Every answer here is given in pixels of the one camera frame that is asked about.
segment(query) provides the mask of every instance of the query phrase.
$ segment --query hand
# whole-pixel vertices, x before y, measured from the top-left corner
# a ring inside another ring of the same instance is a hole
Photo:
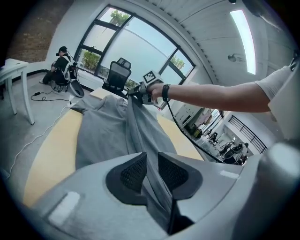
[[[147,91],[151,94],[153,101],[156,101],[157,98],[162,97],[163,86],[163,83],[155,83],[147,88]]]

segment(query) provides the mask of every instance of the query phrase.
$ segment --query person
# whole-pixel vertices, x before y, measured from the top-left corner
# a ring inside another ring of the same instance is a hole
[[[289,66],[284,66],[260,81],[232,87],[212,84],[197,86],[170,85],[166,91],[166,97],[192,105],[224,111],[269,112],[268,103],[286,82],[291,72]],[[147,91],[152,95],[152,99],[156,100],[158,97],[163,97],[163,87],[163,83],[156,83],[150,85]]]
[[[209,137],[209,139],[210,139],[212,142],[214,142],[214,141],[216,141],[217,135],[218,135],[218,133],[214,132],[214,133]]]
[[[70,63],[71,57],[67,54],[67,48],[65,46],[59,49],[58,55],[59,58],[51,65],[51,70],[39,81],[40,83],[48,84],[51,80],[54,80],[59,84],[66,81],[64,71]]]
[[[240,143],[238,146],[233,147],[225,154],[224,162],[227,164],[240,164],[240,159],[244,159],[248,152],[248,146],[248,143]]]
[[[228,143],[225,144],[223,150],[221,150],[221,151],[219,152],[220,155],[224,155],[224,154],[227,152],[227,150],[230,149],[230,147],[231,147],[232,145],[234,145],[234,140],[232,140],[231,142],[228,142]]]

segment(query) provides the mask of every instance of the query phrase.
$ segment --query beige table surface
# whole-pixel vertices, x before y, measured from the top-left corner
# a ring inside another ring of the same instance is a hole
[[[100,99],[110,94],[119,98],[102,88],[91,93]],[[32,206],[45,192],[75,172],[77,136],[82,118],[81,113],[70,109],[44,140],[29,171],[23,196],[25,205]],[[170,137],[178,155],[203,160],[174,122],[160,115],[157,115],[157,120]]]

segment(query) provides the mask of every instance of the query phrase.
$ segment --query window frame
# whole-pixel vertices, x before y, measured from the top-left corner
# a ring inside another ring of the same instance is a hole
[[[98,19],[99,17],[102,17],[103,14],[109,9],[109,8],[113,8],[115,10],[118,10],[118,11],[122,11],[123,13],[125,14],[128,14],[130,15],[130,17],[121,25],[121,26],[116,26],[114,24],[111,24],[109,22],[105,22],[105,21],[102,21],[100,19]],[[81,67],[78,66],[79,69],[83,70],[83,71],[86,71],[86,72],[89,72],[91,74],[93,74],[94,76],[100,78],[100,79],[104,79],[103,77],[99,76],[99,71],[100,71],[100,66],[101,66],[101,62],[103,60],[103,58],[105,57],[105,54],[107,53],[107,50],[109,49],[109,47],[111,46],[111,44],[113,43],[114,39],[117,37],[117,35],[120,33],[120,31],[125,27],[127,26],[128,22],[132,19],[132,18],[137,18],[141,21],[143,21],[144,23],[148,24],[149,26],[153,27],[156,31],[158,31],[159,33],[161,33],[165,38],[167,38],[174,46],[175,46],[175,50],[173,51],[173,53],[170,55],[170,57],[166,60],[165,64],[162,66],[162,68],[160,69],[159,71],[159,74],[162,74],[163,71],[166,69],[167,66],[171,67],[172,70],[175,71],[176,74],[178,74],[180,77],[181,77],[181,81],[178,85],[182,85],[184,83],[184,81],[187,79],[187,77],[189,76],[189,74],[193,71],[193,69],[195,68],[195,64],[192,62],[192,60],[186,55],[186,53],[182,50],[181,46],[178,45],[177,43],[175,43],[175,41],[173,39],[171,39],[167,34],[165,34],[160,28],[158,28],[157,26],[155,26],[154,24],[152,24],[151,22],[149,22],[148,20],[138,16],[137,14],[135,13],[131,13],[130,11],[127,11],[127,10],[124,10],[120,7],[116,7],[116,6],[113,6],[111,4],[108,4],[101,12],[100,14],[97,15],[97,17],[95,18],[95,20],[90,24],[90,26],[88,27],[88,29],[86,30],[84,36],[82,37],[79,45],[78,45],[78,48],[75,52],[75,55],[74,55],[74,60],[75,61],[78,61],[78,57],[79,57],[79,53],[80,53],[80,50],[81,49],[85,49],[85,50],[88,50],[89,52],[92,52],[92,53],[96,53],[96,54],[99,54],[100,55],[100,59],[98,61],[98,64],[96,66],[96,69],[94,71],[94,73],[91,73],[89,71],[87,71],[86,69],[83,69]],[[100,51],[100,50],[97,50],[93,47],[90,47],[90,46],[86,46],[84,45],[84,41],[86,40],[87,36],[89,35],[90,31],[92,30],[92,28],[95,26],[95,25],[99,25],[99,26],[103,26],[103,27],[107,27],[109,29],[112,29],[112,30],[115,30],[115,33],[113,34],[113,36],[111,37],[111,39],[108,41],[107,45],[105,46],[104,50],[103,51]],[[171,62],[171,59],[172,57],[176,54],[177,51],[180,51],[185,57],[186,59],[189,61],[189,63],[192,65],[192,68],[190,69],[190,71],[187,73],[187,75],[185,76],[172,62]]]

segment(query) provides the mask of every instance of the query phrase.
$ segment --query window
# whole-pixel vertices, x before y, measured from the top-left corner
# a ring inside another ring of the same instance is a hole
[[[184,76],[187,76],[189,72],[193,69],[192,64],[179,50],[172,57],[171,63],[173,63],[175,67],[183,73]]]
[[[101,62],[101,68],[109,69],[112,61],[125,58],[131,63],[130,79],[139,83],[143,80],[142,76],[150,70],[159,72],[175,49],[161,33],[134,18],[114,39]],[[99,75],[107,77],[102,71]]]
[[[90,52],[86,49],[81,49],[78,56],[78,67],[94,72],[100,60],[100,55]]]
[[[88,28],[74,59],[79,68],[107,78],[111,62],[121,57],[131,63],[127,89],[137,86],[151,70],[165,83],[182,84],[194,67],[181,48],[150,22],[107,7]]]
[[[103,52],[107,43],[112,38],[115,32],[115,30],[95,25],[91,29],[83,44]]]
[[[161,74],[161,78],[164,83],[167,84],[179,84],[182,80],[182,78],[170,66],[166,67]]]
[[[100,14],[97,19],[120,27],[129,17],[129,14],[110,7],[103,14]]]

